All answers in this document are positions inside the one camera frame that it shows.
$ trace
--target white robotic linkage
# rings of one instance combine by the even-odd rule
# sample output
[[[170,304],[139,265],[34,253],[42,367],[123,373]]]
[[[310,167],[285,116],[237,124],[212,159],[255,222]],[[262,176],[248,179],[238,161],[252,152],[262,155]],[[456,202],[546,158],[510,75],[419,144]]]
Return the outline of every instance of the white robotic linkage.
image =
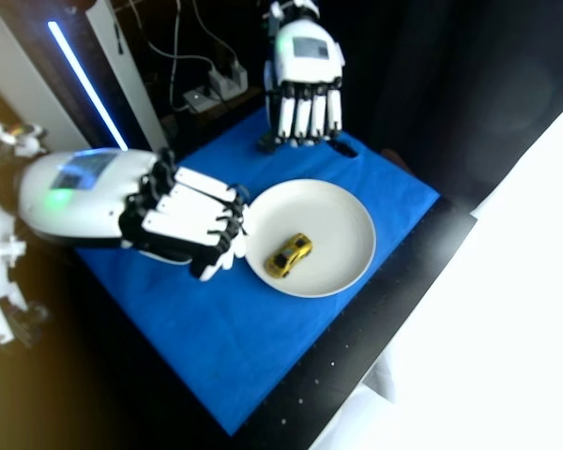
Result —
[[[265,150],[333,139],[342,131],[340,45],[317,23],[312,0],[272,2],[264,79],[272,136]]]
[[[40,132],[35,126],[0,126],[0,299],[6,297],[15,312],[32,312],[8,279],[8,268],[25,253],[25,242],[15,236],[15,216],[48,240],[137,248],[168,263],[189,263],[202,281],[244,257],[250,221],[242,189],[178,168],[170,150],[47,154]],[[7,191],[18,207],[12,208]],[[14,339],[12,322],[0,308],[1,344]]]

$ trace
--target toy car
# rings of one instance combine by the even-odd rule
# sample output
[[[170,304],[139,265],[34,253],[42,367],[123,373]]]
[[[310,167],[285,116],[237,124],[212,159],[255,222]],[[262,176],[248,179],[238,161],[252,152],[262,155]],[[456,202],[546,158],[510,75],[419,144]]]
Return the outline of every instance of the toy car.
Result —
[[[311,239],[300,232],[266,260],[265,270],[274,278],[285,278],[300,260],[311,253],[311,250]]]

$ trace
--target blue light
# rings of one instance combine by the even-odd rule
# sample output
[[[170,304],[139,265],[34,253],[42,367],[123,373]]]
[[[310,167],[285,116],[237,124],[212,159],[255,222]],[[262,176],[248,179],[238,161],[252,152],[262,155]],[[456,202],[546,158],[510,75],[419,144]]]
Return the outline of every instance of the blue light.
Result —
[[[96,110],[100,114],[100,117],[102,117],[104,124],[109,129],[109,131],[111,131],[111,134],[113,135],[114,140],[119,145],[121,150],[127,150],[128,145],[125,143],[125,141],[123,141],[123,138],[121,137],[121,133],[119,133],[119,130],[116,129],[116,126],[114,125],[113,119],[111,119],[111,116],[106,111],[106,108],[104,108],[104,105],[102,104],[100,97],[98,97],[98,94],[96,93],[96,90],[94,89],[94,86],[92,86],[92,83],[87,79],[87,76],[85,75],[84,69],[82,68],[81,64],[79,64],[79,61],[77,60],[77,57],[75,56],[75,53],[73,53],[73,50],[68,45],[68,42],[65,39],[65,36],[63,35],[63,32],[60,31],[60,27],[58,26],[58,23],[48,22],[48,28],[50,29],[51,33],[53,34],[54,39],[56,40],[56,43],[60,47],[60,50],[63,52],[63,54],[67,58],[67,61],[70,64],[73,71],[75,72],[75,75],[77,75],[77,79],[80,81],[80,83],[84,87],[85,92],[87,93],[87,96],[90,97],[90,100],[92,100],[92,103],[94,103],[94,107],[96,108]]]

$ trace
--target blue tablecloth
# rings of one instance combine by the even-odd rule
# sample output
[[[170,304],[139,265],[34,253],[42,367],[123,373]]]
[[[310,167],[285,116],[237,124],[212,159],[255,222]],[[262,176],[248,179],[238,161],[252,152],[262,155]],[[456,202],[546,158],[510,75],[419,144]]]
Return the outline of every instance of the blue tablecloth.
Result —
[[[257,112],[183,163],[241,183],[254,196],[295,178],[327,180],[356,195],[375,223],[377,250],[367,274],[348,290],[295,298],[267,286],[245,261],[200,283],[187,267],[135,250],[79,249],[114,300],[230,435],[438,197],[346,133],[341,140],[359,153],[355,158],[340,156],[326,143],[263,156],[255,143],[266,129],[265,112]]]

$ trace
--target round plate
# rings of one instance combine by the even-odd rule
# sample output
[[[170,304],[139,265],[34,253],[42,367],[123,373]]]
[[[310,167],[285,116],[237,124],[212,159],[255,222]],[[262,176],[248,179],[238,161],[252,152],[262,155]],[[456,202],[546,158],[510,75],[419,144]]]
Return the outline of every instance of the round plate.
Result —
[[[319,180],[292,180],[263,192],[251,205],[246,260],[265,283],[297,297],[323,297],[363,276],[375,253],[375,227],[350,192]],[[285,278],[273,278],[266,260],[304,233],[312,252]]]

